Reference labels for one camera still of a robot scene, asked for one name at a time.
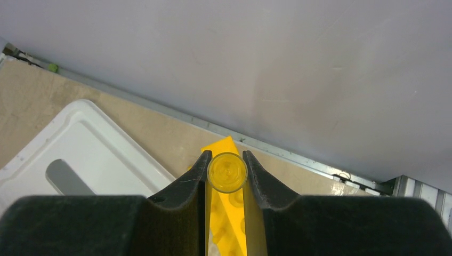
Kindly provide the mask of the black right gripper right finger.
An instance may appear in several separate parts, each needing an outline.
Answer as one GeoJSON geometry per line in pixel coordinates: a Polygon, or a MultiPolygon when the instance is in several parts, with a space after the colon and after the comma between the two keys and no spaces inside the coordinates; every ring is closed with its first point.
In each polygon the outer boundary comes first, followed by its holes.
{"type": "Polygon", "coordinates": [[[451,255],[451,236],[426,201],[300,195],[251,151],[243,159],[248,255],[451,255]]]}

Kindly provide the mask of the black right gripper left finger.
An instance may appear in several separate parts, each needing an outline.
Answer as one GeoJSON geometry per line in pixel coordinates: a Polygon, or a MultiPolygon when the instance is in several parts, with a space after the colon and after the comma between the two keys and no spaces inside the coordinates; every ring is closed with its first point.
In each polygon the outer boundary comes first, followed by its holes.
{"type": "Polygon", "coordinates": [[[1,218],[1,255],[206,255],[211,160],[150,197],[23,197],[1,218]]]}

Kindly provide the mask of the clear glass test tube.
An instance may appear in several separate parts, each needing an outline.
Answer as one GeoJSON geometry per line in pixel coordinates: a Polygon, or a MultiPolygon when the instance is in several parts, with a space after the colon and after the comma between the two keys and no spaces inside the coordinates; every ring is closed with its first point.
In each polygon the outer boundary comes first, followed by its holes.
{"type": "Polygon", "coordinates": [[[210,161],[207,178],[213,189],[230,194],[242,189],[248,178],[248,169],[239,155],[224,152],[210,161]]]}

